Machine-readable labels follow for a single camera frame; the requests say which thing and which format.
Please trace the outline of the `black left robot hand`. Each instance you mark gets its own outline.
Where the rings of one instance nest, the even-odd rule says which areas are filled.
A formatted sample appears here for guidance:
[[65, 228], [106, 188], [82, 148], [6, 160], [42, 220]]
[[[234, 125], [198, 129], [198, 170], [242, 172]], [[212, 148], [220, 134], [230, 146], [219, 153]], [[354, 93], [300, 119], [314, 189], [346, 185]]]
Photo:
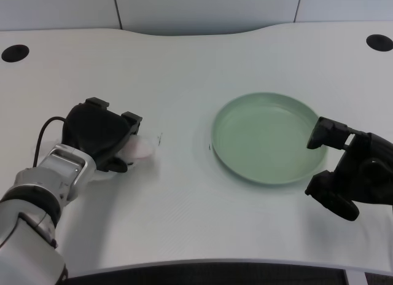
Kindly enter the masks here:
[[89, 155], [98, 171], [125, 173], [128, 163], [117, 153], [138, 133], [142, 117], [128, 111], [118, 115], [108, 107], [96, 97], [74, 106], [65, 118], [61, 143]]

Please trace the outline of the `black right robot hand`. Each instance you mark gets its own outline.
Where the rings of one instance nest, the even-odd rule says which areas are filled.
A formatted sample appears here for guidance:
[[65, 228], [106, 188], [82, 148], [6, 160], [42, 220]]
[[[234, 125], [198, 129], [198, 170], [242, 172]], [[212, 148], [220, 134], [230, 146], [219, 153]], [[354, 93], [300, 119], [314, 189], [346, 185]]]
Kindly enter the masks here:
[[334, 171], [322, 171], [310, 180], [305, 194], [347, 221], [359, 216], [354, 204], [392, 205], [392, 143], [375, 135], [320, 117], [307, 148], [344, 150]]

